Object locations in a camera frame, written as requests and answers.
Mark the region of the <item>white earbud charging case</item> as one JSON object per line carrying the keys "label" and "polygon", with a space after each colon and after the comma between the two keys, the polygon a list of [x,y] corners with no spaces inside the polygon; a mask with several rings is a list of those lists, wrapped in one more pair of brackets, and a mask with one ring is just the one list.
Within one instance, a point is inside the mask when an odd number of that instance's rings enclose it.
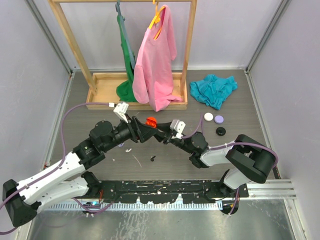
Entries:
{"label": "white earbud charging case", "polygon": [[210,122],[210,121],[212,121],[214,119],[214,116],[213,116],[212,113],[207,112],[207,113],[204,114],[203,118],[204,118],[205,121]]}

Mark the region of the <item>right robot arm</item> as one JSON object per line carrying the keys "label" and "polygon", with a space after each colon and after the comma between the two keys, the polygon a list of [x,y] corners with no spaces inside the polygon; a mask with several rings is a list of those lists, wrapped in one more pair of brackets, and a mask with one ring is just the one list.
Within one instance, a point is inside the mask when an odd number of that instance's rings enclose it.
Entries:
{"label": "right robot arm", "polygon": [[185,123],[175,119],[168,123],[154,123],[155,138],[163,144],[173,144],[190,154],[189,160],[198,169],[222,164],[231,164],[218,184],[218,191],[224,197],[236,197],[240,186],[249,182],[264,184],[279,158],[270,148],[245,134],[234,141],[218,146],[209,146],[199,123],[193,133],[183,133]]}

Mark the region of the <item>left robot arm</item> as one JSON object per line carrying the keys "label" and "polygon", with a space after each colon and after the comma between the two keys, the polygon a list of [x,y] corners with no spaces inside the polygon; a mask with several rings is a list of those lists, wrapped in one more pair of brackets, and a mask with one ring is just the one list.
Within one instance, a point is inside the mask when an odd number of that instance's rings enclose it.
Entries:
{"label": "left robot arm", "polygon": [[118,126],[99,121],[82,141],[62,159],[27,179],[6,181],[2,187],[2,205],[12,225],[20,227],[36,217],[49,191],[64,180],[82,174],[105,158],[105,153],[127,140],[144,143],[155,136],[155,127],[141,123],[136,117],[121,120]]}

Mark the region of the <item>black earbud charging case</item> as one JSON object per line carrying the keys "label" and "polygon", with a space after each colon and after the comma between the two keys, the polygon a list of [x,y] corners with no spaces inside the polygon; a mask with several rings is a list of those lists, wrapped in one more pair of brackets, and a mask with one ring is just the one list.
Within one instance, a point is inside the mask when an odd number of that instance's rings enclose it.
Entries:
{"label": "black earbud charging case", "polygon": [[216,134],[218,136],[224,136],[226,134],[226,129],[224,127],[218,127],[216,129]]}

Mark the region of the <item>green shirt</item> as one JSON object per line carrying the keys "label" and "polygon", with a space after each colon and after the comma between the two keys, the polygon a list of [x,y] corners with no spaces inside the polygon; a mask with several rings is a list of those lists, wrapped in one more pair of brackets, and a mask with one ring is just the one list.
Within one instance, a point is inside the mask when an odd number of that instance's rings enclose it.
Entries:
{"label": "green shirt", "polygon": [[131,65],[129,47],[124,34],[125,29],[122,27],[122,24],[121,24],[122,20],[123,18],[120,15],[118,15],[117,23],[118,23],[119,32],[120,32],[120,40],[121,40],[120,45],[123,53],[127,80],[117,86],[116,94],[120,98],[120,101],[137,102],[133,93],[134,69],[132,68],[132,65]]}

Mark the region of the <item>pink shirt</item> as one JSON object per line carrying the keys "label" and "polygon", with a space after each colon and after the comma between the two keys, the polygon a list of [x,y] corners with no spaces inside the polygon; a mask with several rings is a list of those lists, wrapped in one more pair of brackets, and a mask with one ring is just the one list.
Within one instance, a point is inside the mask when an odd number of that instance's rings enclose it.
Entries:
{"label": "pink shirt", "polygon": [[162,6],[159,17],[160,21],[144,34],[132,84],[135,99],[140,104],[149,104],[155,112],[164,110],[171,102],[182,101],[172,94],[172,61],[177,56],[177,46],[169,6]]}

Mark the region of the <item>wooden clothes rack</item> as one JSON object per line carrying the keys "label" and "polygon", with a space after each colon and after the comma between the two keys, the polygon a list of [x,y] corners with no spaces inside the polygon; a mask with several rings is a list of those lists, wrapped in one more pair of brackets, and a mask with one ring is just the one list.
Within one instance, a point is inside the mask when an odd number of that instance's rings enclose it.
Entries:
{"label": "wooden clothes rack", "polygon": [[[86,98],[86,102],[89,104],[87,108],[91,110],[106,110],[107,107],[98,105],[98,102],[118,103],[120,101],[120,98],[116,94],[116,87],[126,81],[128,77],[124,72],[90,72],[85,58],[72,32],[72,29],[68,23],[66,15],[61,7],[61,3],[79,2],[79,0],[50,0],[48,3],[89,86]],[[186,110],[188,106],[188,90],[186,79],[197,9],[197,1],[190,0],[189,3],[190,7],[183,58],[183,68],[181,72],[172,73],[173,93],[181,97],[182,101],[170,103],[170,105],[166,108],[167,110]]]}

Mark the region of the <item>teal crumpled shirt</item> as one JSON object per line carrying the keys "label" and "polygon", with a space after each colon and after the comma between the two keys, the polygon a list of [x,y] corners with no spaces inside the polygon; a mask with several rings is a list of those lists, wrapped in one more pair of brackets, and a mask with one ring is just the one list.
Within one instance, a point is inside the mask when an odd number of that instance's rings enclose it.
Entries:
{"label": "teal crumpled shirt", "polygon": [[238,88],[234,76],[227,78],[208,74],[204,79],[189,84],[190,95],[199,103],[220,110],[226,99]]}

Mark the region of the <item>yellow orange hanger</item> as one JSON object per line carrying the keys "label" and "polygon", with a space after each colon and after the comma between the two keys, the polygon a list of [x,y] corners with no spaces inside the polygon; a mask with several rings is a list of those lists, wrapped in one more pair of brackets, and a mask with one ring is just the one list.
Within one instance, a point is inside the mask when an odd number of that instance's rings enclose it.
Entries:
{"label": "yellow orange hanger", "polygon": [[159,2],[155,1],[155,0],[153,0],[152,3],[155,5],[155,14],[154,14],[154,17],[151,20],[148,28],[150,30],[152,28],[157,30],[157,32],[153,36],[153,39],[157,40],[158,37],[160,36],[162,28],[163,28],[163,21],[164,21],[166,7],[164,5],[159,7]]}

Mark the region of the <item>grey blue hanger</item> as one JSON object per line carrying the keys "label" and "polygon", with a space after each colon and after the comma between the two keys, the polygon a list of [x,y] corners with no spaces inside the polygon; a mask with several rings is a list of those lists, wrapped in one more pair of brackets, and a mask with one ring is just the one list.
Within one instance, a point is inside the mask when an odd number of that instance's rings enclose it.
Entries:
{"label": "grey blue hanger", "polygon": [[127,49],[128,49],[131,68],[134,69],[135,65],[136,65],[136,58],[135,58],[135,55],[134,55],[134,53],[132,51],[132,48],[131,48],[131,45],[130,45],[130,41],[129,41],[129,38],[128,38],[127,30],[126,30],[126,27],[125,27],[125,18],[121,13],[120,0],[116,1],[115,10],[117,12],[117,16],[119,17],[120,29],[121,29],[121,31],[123,33],[125,42],[127,44]]}

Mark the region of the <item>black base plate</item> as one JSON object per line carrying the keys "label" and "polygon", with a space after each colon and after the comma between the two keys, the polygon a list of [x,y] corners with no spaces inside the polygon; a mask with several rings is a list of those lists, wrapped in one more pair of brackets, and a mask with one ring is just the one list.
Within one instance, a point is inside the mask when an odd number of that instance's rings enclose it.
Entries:
{"label": "black base plate", "polygon": [[247,198],[247,185],[241,185],[239,190],[228,190],[221,182],[212,180],[103,180],[82,197],[124,204],[137,201],[172,204],[182,197],[183,204],[207,204],[236,195]]}

